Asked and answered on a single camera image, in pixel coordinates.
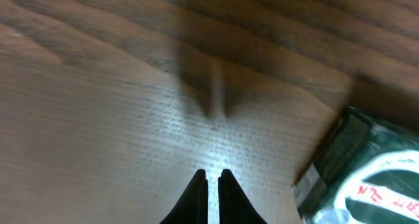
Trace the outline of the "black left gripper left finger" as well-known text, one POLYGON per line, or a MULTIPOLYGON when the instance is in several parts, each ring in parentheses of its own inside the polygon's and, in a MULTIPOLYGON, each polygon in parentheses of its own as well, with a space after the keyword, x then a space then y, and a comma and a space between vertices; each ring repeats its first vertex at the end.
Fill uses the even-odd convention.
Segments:
POLYGON ((198 169, 175 206, 160 224, 208 224, 208 180, 198 169))

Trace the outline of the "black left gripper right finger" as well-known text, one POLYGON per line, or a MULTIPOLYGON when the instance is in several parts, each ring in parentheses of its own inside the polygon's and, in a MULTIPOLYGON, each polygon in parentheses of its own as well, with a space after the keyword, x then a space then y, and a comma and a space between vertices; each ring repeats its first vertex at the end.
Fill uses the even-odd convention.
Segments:
POLYGON ((266 224, 229 169, 218 178, 220 224, 266 224))

